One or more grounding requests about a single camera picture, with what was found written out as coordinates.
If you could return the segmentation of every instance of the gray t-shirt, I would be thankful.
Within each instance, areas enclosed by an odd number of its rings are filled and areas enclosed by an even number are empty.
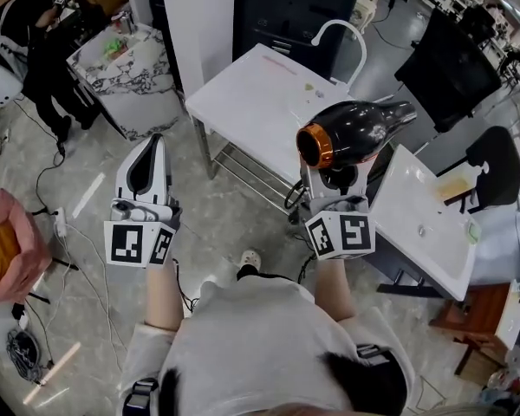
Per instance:
[[[341,322],[285,279],[247,276],[224,289],[203,284],[192,317],[177,334],[137,325],[124,366],[120,406],[133,384],[177,368],[180,416],[237,416],[288,403],[350,410],[345,392],[322,365],[331,352],[360,360],[356,344],[390,348],[411,392],[414,373],[378,309]],[[157,414],[157,393],[152,414]]]

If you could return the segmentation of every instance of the pink chair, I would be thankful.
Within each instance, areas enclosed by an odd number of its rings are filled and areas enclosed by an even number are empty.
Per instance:
[[[16,233],[21,252],[11,259],[10,266],[0,279],[0,302],[23,304],[27,296],[33,296],[50,303],[48,299],[31,293],[31,288],[53,260],[63,265],[67,264],[50,255],[31,213],[27,213],[9,192],[0,189],[0,224],[5,221],[10,222]]]

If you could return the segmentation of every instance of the white sink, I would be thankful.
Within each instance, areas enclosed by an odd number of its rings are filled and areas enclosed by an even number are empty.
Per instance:
[[[461,214],[457,205],[445,206],[438,200],[435,179],[399,145],[371,205],[371,219],[377,232],[414,262],[432,286],[461,301],[476,254],[467,229],[470,223],[478,225],[467,212]]]

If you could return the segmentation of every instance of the black cabinet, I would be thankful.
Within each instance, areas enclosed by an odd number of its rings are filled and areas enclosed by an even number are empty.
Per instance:
[[[343,27],[334,26],[320,45],[310,41],[328,20],[348,21],[356,0],[235,0],[233,60],[262,43],[329,78]]]

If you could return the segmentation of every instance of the forearm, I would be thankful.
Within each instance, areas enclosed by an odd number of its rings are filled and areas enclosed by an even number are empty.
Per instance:
[[[318,261],[316,273],[315,304],[336,322],[354,317],[353,299],[342,259]]]
[[[175,266],[169,255],[163,269],[146,269],[146,283],[146,324],[177,331],[183,321],[183,303],[175,276]]]

